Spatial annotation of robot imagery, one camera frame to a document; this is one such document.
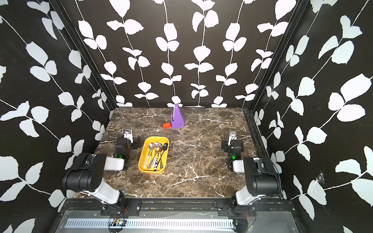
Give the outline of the yellow plastic storage box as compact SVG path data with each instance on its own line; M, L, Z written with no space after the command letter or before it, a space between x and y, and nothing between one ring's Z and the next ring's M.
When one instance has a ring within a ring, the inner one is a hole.
M163 136L151 136L144 142L138 168L143 173L162 174L166 169L170 141Z

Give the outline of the white handled steel spoon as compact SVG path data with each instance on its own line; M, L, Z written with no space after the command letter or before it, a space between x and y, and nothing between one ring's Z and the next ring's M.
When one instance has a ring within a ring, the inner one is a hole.
M149 158L151 157L151 153L152 153L152 151L153 151L153 149L154 149L154 143L153 143L153 142L151 142L151 143L148 145L148 149L149 149L149 151L148 151L148 154L147 154L147 156L146 156L146 159L145 159L145 162L144 162L144 165L143 165L143 168L144 168L144 169L147 167L147 164L148 164Z

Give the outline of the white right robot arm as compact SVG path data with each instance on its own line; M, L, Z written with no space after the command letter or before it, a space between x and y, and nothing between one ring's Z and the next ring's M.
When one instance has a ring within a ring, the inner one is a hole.
M262 198L277 196L281 182L272 161L267 157L242 157L243 146L243 141L237 139L221 142L221 149L227 153L228 170L245 175L245 186L233 197L235 205L252 205Z

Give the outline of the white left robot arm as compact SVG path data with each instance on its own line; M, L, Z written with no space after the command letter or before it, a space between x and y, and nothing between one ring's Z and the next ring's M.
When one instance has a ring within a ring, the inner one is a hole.
M121 137L116 140L113 156L103 153L79 154L62 180L63 187L92 196L103 204L121 207L124 194L104 181L104 172L127 170L132 151L141 146L139 136L133 139Z

